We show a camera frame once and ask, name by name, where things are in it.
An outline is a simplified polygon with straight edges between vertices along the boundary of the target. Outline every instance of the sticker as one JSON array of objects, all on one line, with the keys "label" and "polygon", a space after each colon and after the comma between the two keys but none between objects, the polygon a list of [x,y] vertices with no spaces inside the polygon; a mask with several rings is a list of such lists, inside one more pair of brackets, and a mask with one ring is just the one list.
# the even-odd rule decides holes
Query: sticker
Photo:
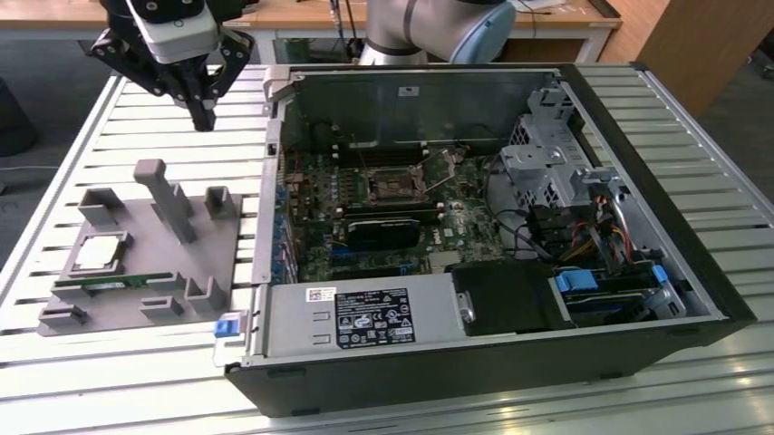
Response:
[{"label": "sticker", "polygon": [[245,21],[227,21],[223,23],[226,27],[250,27],[251,24]]},{"label": "sticker", "polygon": [[310,287],[306,289],[306,302],[332,302],[337,287]]},{"label": "sticker", "polygon": [[85,285],[85,290],[111,290],[114,288],[126,288],[126,284],[121,282]]},{"label": "sticker", "polygon": [[400,97],[420,97],[420,86],[402,86],[398,88]]},{"label": "sticker", "polygon": [[334,288],[332,297],[337,301],[337,344],[342,349],[417,341],[405,288],[340,294]]}]

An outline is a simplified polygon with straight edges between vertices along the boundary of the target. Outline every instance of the yellow wire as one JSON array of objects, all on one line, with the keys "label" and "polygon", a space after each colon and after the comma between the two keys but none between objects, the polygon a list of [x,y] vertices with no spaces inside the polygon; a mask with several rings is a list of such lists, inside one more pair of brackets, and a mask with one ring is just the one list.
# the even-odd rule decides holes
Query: yellow wire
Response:
[{"label": "yellow wire", "polygon": [[562,261],[568,261],[568,260],[570,260],[572,258],[574,258],[574,257],[580,256],[580,255],[581,255],[581,254],[584,254],[584,253],[585,253],[585,252],[586,252],[586,251],[588,251],[588,250],[589,250],[589,249],[590,249],[593,246],[594,246],[594,240],[592,240],[592,239],[590,239],[590,240],[588,240],[588,242],[586,242],[584,245],[581,245],[581,247],[580,247],[580,248],[578,248],[578,249],[577,249],[574,252],[572,252],[572,253],[570,253],[570,255],[569,255],[569,256],[566,256],[566,257],[565,257],[565,258],[562,258],[561,260],[562,260]]},{"label": "yellow wire", "polygon": [[613,232],[614,232],[614,233],[616,233],[618,236],[621,236],[621,239],[622,239],[622,240],[624,240],[624,242],[626,243],[626,235],[625,235],[625,232],[624,232],[621,229],[618,229],[618,228],[617,228],[617,229],[614,229],[614,230],[613,230]]}]

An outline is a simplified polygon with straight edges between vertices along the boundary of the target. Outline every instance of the motherboard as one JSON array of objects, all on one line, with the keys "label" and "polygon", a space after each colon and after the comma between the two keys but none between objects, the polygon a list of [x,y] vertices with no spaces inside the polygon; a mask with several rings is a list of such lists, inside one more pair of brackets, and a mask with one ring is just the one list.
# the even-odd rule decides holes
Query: motherboard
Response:
[{"label": "motherboard", "polygon": [[484,195],[490,159],[460,145],[290,150],[286,216],[299,282],[444,273],[504,257]]}]

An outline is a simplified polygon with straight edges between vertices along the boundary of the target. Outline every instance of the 3d printed holder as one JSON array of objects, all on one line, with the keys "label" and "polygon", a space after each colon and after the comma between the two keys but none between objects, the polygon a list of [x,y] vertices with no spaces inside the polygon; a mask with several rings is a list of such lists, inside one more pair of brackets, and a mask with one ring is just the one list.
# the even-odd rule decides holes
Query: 3d printed holder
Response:
[{"label": "3d printed holder", "polygon": [[86,222],[41,314],[41,335],[217,320],[229,311],[242,197],[210,187],[189,198],[143,159],[135,181],[153,200],[89,189]]}]

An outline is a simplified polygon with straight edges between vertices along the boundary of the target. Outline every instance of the red wire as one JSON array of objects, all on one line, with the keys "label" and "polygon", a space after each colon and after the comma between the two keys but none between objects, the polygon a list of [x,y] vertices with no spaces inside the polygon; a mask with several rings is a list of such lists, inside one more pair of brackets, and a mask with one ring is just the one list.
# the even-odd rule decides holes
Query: red wire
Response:
[{"label": "red wire", "polygon": [[586,225],[589,225],[588,222],[580,222],[578,225],[576,225],[576,229],[573,230],[573,244],[570,245],[570,247],[576,247],[576,236],[578,236],[578,230],[581,229],[581,227],[585,227]]},{"label": "red wire", "polygon": [[632,238],[629,237],[629,234],[625,232],[624,229],[621,229],[620,227],[617,227],[616,225],[612,225],[613,229],[617,229],[618,231],[621,231],[621,234],[625,235],[625,249],[626,249],[626,258],[629,259],[629,261],[632,261],[632,251],[633,251],[633,247],[632,247]]}]

